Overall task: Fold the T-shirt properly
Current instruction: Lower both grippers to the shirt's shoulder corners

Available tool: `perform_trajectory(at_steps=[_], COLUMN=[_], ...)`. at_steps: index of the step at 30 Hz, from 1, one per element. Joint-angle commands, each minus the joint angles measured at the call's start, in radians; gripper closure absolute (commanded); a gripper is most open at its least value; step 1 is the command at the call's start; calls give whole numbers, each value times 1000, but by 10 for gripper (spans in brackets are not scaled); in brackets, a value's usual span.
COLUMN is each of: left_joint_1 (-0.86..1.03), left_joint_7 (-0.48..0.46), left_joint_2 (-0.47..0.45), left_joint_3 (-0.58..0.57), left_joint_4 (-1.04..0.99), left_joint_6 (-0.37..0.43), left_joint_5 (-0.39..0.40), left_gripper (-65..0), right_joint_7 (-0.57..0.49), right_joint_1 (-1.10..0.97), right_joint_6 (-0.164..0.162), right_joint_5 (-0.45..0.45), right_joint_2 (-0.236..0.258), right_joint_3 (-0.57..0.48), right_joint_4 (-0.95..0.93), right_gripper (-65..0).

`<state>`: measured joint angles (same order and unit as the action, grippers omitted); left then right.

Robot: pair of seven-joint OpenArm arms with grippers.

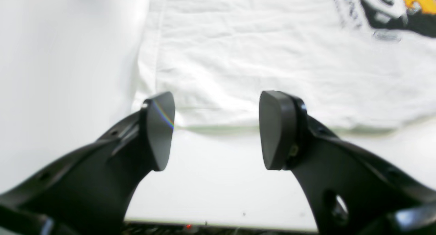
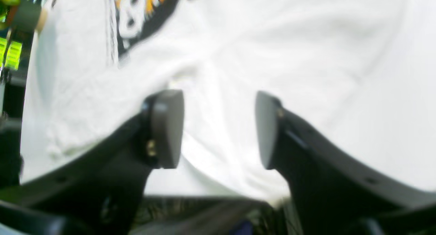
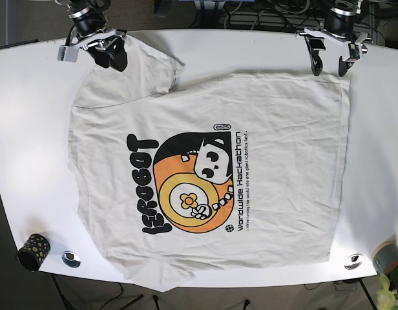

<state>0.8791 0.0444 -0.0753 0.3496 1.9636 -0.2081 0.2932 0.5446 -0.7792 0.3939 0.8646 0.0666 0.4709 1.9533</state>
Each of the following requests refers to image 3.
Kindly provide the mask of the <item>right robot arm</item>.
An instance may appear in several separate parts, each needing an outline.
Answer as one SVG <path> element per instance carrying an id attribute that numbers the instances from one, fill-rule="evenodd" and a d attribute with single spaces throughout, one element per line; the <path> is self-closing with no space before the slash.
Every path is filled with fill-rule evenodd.
<path id="1" fill-rule="evenodd" d="M 56 1 L 67 7 L 72 27 L 69 30 L 64 45 L 58 51 L 58 60 L 75 62 L 80 50 L 91 55 L 95 63 L 103 68 L 113 68 L 119 72 L 127 68 L 127 53 L 125 39 L 127 32 L 107 26 L 103 15 L 110 5 L 104 1 Z"/>

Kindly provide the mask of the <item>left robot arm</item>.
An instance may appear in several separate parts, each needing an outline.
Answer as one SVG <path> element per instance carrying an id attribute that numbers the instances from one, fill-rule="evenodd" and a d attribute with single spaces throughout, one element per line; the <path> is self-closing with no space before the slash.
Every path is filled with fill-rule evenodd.
<path id="1" fill-rule="evenodd" d="M 362 32 L 356 35 L 353 31 L 355 16 L 361 13 L 360 1 L 317 1 L 317 6 L 326 13 L 324 22 L 318 27 L 306 27 L 296 35 L 303 37 L 309 52 L 311 71 L 319 76 L 323 63 L 319 53 L 325 51 L 325 41 L 340 47 L 338 73 L 340 77 L 360 61 L 368 52 L 364 42 L 368 34 Z"/>

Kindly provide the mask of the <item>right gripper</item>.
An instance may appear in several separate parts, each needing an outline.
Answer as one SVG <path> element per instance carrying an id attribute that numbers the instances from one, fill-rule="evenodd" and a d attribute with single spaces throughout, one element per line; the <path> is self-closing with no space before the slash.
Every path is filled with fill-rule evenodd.
<path id="1" fill-rule="evenodd" d="M 124 47 L 126 33 L 107 26 L 108 21 L 103 13 L 109 8 L 110 6 L 67 6 L 73 26 L 65 46 L 83 50 L 93 48 L 92 57 L 98 66 L 123 72 L 127 68 Z"/>

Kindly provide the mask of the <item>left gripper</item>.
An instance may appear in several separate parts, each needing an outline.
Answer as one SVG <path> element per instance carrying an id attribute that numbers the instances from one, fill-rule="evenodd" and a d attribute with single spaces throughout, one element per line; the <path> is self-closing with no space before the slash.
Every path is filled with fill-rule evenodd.
<path id="1" fill-rule="evenodd" d="M 363 43 L 369 40 L 367 32 L 356 34 L 353 30 L 355 16 L 360 11 L 357 8 L 331 8 L 326 12 L 323 24 L 315 28 L 306 27 L 304 30 L 296 32 L 297 38 L 305 39 L 314 76 L 319 76 L 323 69 L 319 52 L 325 51 L 325 40 L 338 45 L 343 45 L 345 42 Z M 340 57 L 339 76 L 344 77 L 350 68 L 351 62 L 343 61 Z"/>

